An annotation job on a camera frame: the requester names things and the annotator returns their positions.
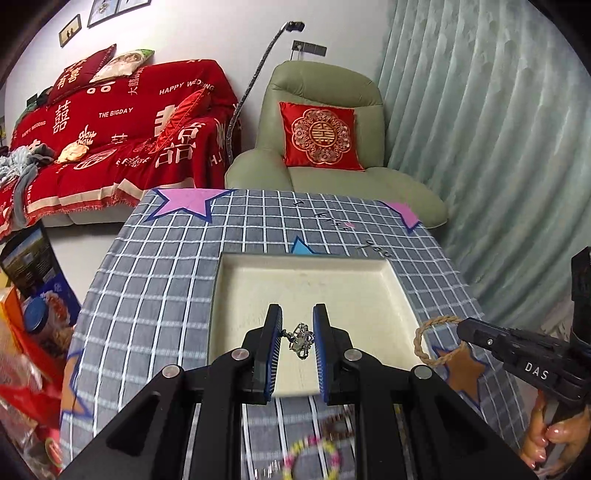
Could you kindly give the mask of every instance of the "human hand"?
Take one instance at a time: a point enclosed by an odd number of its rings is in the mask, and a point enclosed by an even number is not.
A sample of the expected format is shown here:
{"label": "human hand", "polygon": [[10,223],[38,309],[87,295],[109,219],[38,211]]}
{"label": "human hand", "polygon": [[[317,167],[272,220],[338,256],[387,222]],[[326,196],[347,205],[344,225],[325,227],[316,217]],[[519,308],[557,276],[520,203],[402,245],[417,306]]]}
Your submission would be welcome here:
{"label": "human hand", "polygon": [[535,469],[536,463],[546,460],[545,449],[550,442],[566,444],[556,463],[538,472],[540,475],[556,475],[572,465],[585,447],[591,431],[591,410],[587,406],[578,415],[547,427],[544,423],[546,405],[545,395],[539,391],[519,456]]}

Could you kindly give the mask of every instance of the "sofa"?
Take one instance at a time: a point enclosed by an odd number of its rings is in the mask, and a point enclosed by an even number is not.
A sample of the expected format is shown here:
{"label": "sofa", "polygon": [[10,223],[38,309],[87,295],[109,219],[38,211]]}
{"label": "sofa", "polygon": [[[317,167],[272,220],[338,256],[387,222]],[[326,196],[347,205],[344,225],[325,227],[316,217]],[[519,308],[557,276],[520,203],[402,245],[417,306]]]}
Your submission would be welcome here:
{"label": "sofa", "polygon": [[[279,102],[355,109],[359,163],[365,171],[286,167]],[[271,76],[261,109],[256,146],[235,158],[226,188],[329,193],[408,204],[426,228],[446,223],[446,205],[425,185],[384,167],[382,97],[367,77],[312,61],[287,61]]]}
{"label": "sofa", "polygon": [[[176,107],[201,89],[209,92],[207,111],[184,119],[178,136],[154,151]],[[124,222],[149,189],[223,188],[225,131],[236,101],[214,60],[185,60],[87,85],[29,113],[14,130],[12,150],[45,143],[57,156],[78,141],[89,151],[77,163],[40,169],[17,202],[22,200],[27,225]],[[235,140],[239,148],[238,129]],[[13,228],[15,184],[0,189],[0,238]]]}

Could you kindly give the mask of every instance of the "white tray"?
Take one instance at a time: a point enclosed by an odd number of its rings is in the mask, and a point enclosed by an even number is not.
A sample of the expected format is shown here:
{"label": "white tray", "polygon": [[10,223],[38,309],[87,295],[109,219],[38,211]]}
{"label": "white tray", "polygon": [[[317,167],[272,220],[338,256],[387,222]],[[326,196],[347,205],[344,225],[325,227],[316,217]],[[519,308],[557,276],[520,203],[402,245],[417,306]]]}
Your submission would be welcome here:
{"label": "white tray", "polygon": [[[263,325],[271,303],[281,306],[290,332],[300,322],[312,330],[312,308],[325,303],[330,324],[347,330],[354,347],[392,367],[421,363],[413,351],[417,319],[387,260],[233,253],[223,253],[218,266],[209,362],[240,347],[248,330]],[[274,395],[319,391],[314,349],[302,361],[282,340]]]}

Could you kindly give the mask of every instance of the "gray checkered tablecloth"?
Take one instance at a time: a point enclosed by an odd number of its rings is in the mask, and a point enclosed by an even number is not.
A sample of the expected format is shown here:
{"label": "gray checkered tablecloth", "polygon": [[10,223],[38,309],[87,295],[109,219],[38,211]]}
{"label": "gray checkered tablecloth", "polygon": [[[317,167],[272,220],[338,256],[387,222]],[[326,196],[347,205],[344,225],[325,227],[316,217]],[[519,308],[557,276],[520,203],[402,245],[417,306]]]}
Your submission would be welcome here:
{"label": "gray checkered tablecloth", "polygon": [[[373,200],[292,192],[237,190],[212,201],[212,222],[183,211],[147,221],[162,204],[149,192],[129,217],[107,253],[83,305],[70,355],[79,357],[72,381],[79,408],[65,412],[61,446],[65,464],[164,366],[206,364],[210,304],[221,252],[285,254],[296,237],[314,252],[378,258],[366,240],[391,252],[391,265],[421,321],[453,314],[482,318],[479,306],[437,242],[422,226],[407,230],[399,214]],[[352,222],[340,229],[315,215]],[[430,329],[432,346],[453,349],[449,324]],[[478,409],[515,447],[527,417],[517,385],[499,362],[475,348],[490,365],[479,380]],[[439,371],[444,378],[446,370]],[[242,476],[281,460],[296,440],[319,432],[331,413],[320,397],[276,398],[265,407],[243,408]],[[340,444],[342,478],[354,478],[353,443]],[[294,471],[320,479],[328,460],[308,450]]]}

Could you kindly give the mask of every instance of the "clothing pile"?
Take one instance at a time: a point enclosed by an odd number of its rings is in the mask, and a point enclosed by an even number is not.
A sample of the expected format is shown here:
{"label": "clothing pile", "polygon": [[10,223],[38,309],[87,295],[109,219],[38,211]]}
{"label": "clothing pile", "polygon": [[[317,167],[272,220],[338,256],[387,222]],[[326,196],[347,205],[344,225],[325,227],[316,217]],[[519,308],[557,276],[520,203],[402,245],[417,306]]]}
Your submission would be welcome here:
{"label": "clothing pile", "polygon": [[14,187],[14,226],[18,229],[27,226],[24,213],[24,193],[39,173],[39,168],[54,161],[56,153],[45,144],[35,147],[18,147],[7,157],[0,157],[0,187],[18,178]]}

